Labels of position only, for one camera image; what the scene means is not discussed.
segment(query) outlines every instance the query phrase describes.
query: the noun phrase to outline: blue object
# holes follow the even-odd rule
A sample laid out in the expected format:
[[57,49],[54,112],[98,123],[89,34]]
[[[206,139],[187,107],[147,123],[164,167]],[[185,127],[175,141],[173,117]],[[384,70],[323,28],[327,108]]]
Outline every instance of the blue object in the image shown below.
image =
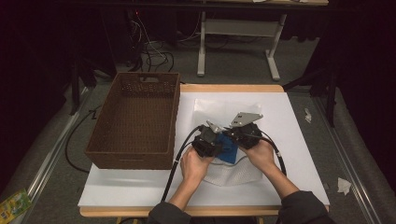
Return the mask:
[[235,164],[238,145],[235,144],[230,137],[222,133],[219,134],[218,138],[216,139],[216,143],[222,144],[222,151],[217,156],[217,158],[222,161]]

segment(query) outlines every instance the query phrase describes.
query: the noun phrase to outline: brown woven basket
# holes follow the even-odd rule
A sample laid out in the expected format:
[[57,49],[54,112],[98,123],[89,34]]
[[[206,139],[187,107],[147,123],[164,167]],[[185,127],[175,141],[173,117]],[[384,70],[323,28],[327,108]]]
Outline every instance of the brown woven basket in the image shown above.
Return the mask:
[[85,154],[101,169],[171,169],[179,80],[179,74],[117,74]]

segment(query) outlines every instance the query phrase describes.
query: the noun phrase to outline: gray carpet floor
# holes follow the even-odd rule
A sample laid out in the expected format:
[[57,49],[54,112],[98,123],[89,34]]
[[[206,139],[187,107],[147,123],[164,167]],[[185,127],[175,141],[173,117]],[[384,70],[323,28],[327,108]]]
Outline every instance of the gray carpet floor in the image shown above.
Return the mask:
[[[227,40],[228,44],[223,46],[226,41],[224,38],[208,38],[205,77],[196,76],[197,40],[195,38],[179,43],[177,48],[160,43],[153,43],[152,47],[161,52],[173,53],[175,63],[172,72],[179,72],[181,80],[186,83],[283,85],[301,76],[317,44],[317,41],[299,43],[296,39],[280,41],[275,58],[281,80],[274,82],[270,78],[269,68],[263,57],[263,50],[266,47],[269,48],[271,43],[269,39],[235,36]],[[156,63],[155,60],[160,63],[162,58],[152,58],[152,63]],[[166,72],[170,66],[170,63],[164,64],[159,66],[157,71]],[[146,64],[143,68],[144,71],[148,71]],[[129,68],[120,64],[118,69],[126,71]],[[90,109],[103,103],[110,84],[111,82],[98,78],[96,88],[92,90],[92,94],[80,110],[77,123]],[[338,152],[339,143],[336,143],[331,135],[331,132],[337,132],[338,140],[344,148],[347,148],[350,163],[356,169],[356,173],[367,190],[379,219],[382,223],[396,223],[396,217],[393,214],[396,208],[393,191],[387,185],[384,176],[379,172],[362,142],[353,120],[347,113],[342,95],[337,92],[337,105],[334,111],[335,129],[330,128],[329,130],[326,120],[322,118],[323,112],[318,106],[318,102],[321,102],[322,99],[310,97],[307,88],[309,87],[298,87],[289,92],[290,103],[318,169],[320,179],[326,187],[331,203],[331,217],[337,223],[376,223],[370,222],[364,215],[358,200],[359,195],[354,190],[346,196],[337,192],[337,178],[347,178],[347,171],[342,165],[343,162]],[[16,190],[28,189],[31,185],[41,163],[55,145],[58,136],[70,118],[69,113],[72,106],[70,90],[65,93],[65,96],[66,104],[37,137],[6,190],[2,193],[1,200]],[[311,123],[304,119],[305,108],[308,108],[312,114]],[[88,144],[94,124],[94,119],[85,119],[73,134],[68,146],[71,161],[87,170],[91,167],[91,162],[85,157],[83,150]],[[114,217],[87,218],[80,215],[77,204],[86,179],[87,175],[68,165],[64,154],[62,154],[45,183],[36,205],[32,208],[30,216],[24,223],[116,223]],[[275,217],[266,217],[265,223],[274,223],[275,220]]]

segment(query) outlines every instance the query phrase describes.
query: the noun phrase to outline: desk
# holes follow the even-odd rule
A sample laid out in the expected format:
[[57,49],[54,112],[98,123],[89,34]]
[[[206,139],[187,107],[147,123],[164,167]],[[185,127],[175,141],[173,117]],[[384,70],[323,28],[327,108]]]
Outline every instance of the desk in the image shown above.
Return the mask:
[[[236,2],[251,3],[252,0],[210,0],[210,2]],[[305,6],[327,6],[328,0],[309,0],[306,3],[296,3],[290,0],[273,0],[271,4],[292,5],[300,4]],[[283,26],[285,25],[287,14],[282,14],[279,21],[236,21],[236,20],[215,20],[207,19],[206,13],[201,13],[201,42],[198,55],[198,77],[205,75],[205,35],[249,35],[249,36],[266,36],[272,37],[272,45],[270,49],[265,50],[265,58],[267,59],[273,81],[279,81],[280,76],[277,72],[274,54]]]
[[[288,95],[280,86],[181,85],[177,113],[176,151],[194,128],[195,99],[244,102],[262,106],[263,119],[256,123],[276,142],[288,177],[304,190],[311,190],[325,204],[329,200],[318,177]],[[163,195],[170,171],[100,170],[92,166],[78,206],[85,217],[146,217]],[[177,168],[168,198],[182,180]],[[271,183],[260,181],[234,187],[203,182],[192,196],[186,212],[192,216],[277,215],[280,200]]]

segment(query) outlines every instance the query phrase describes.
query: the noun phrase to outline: background table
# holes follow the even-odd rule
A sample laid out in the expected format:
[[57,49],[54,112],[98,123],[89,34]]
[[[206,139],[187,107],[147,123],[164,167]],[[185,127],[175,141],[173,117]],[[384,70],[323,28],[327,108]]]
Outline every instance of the background table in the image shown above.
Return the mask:
[[[194,128],[195,99],[260,104],[263,119],[258,126],[276,142],[288,177],[302,190],[311,190],[325,204],[329,200],[318,177],[288,95],[279,86],[181,85],[177,113],[176,153]],[[92,166],[78,206],[85,217],[146,217],[163,195],[170,171],[101,170]],[[178,168],[168,198],[182,180]],[[280,200],[271,183],[260,181],[234,187],[203,182],[192,196],[186,212],[192,216],[277,215]]]

